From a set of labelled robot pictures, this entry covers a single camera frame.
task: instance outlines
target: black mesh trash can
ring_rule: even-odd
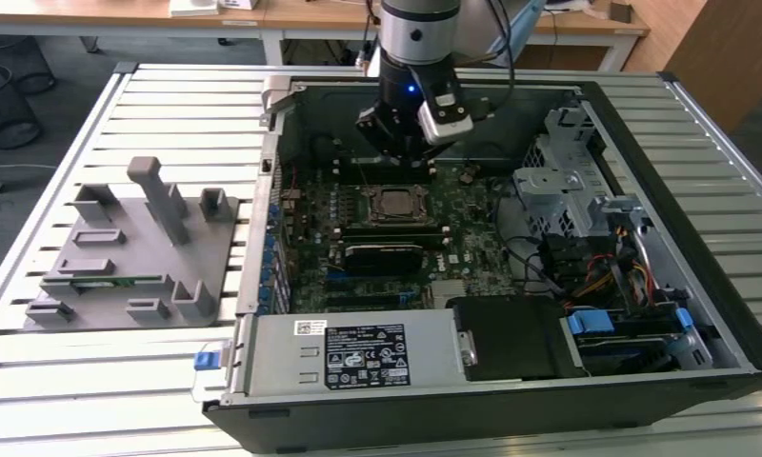
[[[0,149],[19,148],[40,134],[38,116],[12,84],[12,71],[0,67]]]
[[[27,95],[44,92],[56,85],[34,36],[0,35],[0,66],[12,71],[13,83]]]

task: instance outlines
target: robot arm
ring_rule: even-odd
[[[514,16],[514,55],[544,6],[545,0],[530,0]],[[488,99],[462,94],[452,57],[460,14],[461,0],[381,2],[379,99],[357,125],[383,155],[414,166],[445,151],[494,110]]]

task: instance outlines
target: power supply label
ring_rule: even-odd
[[[409,386],[405,325],[326,329],[326,386]]]

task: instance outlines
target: green circuit board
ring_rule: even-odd
[[[435,168],[431,182],[418,185],[417,192],[425,196],[422,222],[434,227],[438,235],[418,238],[427,240],[427,247],[421,269],[410,276],[350,277],[343,270],[346,244],[333,237],[335,229],[371,227],[373,195],[382,189],[398,191],[407,186],[347,186],[317,172],[301,182],[303,190],[286,192],[286,196],[294,197],[290,203],[286,199],[285,218],[298,264],[293,274],[291,312],[433,308],[431,284],[445,280],[462,281],[466,295],[517,292],[518,283],[490,222],[497,199],[492,181],[486,178],[462,184],[461,164]],[[450,228],[446,236],[441,233],[444,227]],[[382,239],[385,243],[402,243],[411,236],[393,234]],[[398,296],[398,300],[391,300],[391,296]],[[331,300],[339,297],[362,297],[362,300],[342,301],[350,304],[342,307],[334,304],[342,302]],[[367,297],[386,297],[386,301],[375,303]]]

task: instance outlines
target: metal slatted table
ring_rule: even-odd
[[[232,335],[239,268],[249,261],[253,183],[265,137],[261,92],[270,74],[357,76],[341,68],[140,65],[115,74],[0,268],[0,455],[249,453],[200,414],[190,395],[192,357]],[[468,70],[476,78],[504,78]],[[762,323],[762,178],[677,83],[653,74],[521,72],[520,77],[601,83],[732,282]],[[243,204],[212,328],[27,333],[40,275],[78,219],[83,183],[142,196],[126,175],[155,155],[184,196],[223,187]],[[630,188],[613,153],[608,161]],[[353,451],[350,455],[762,455],[762,392],[701,405],[652,427]]]

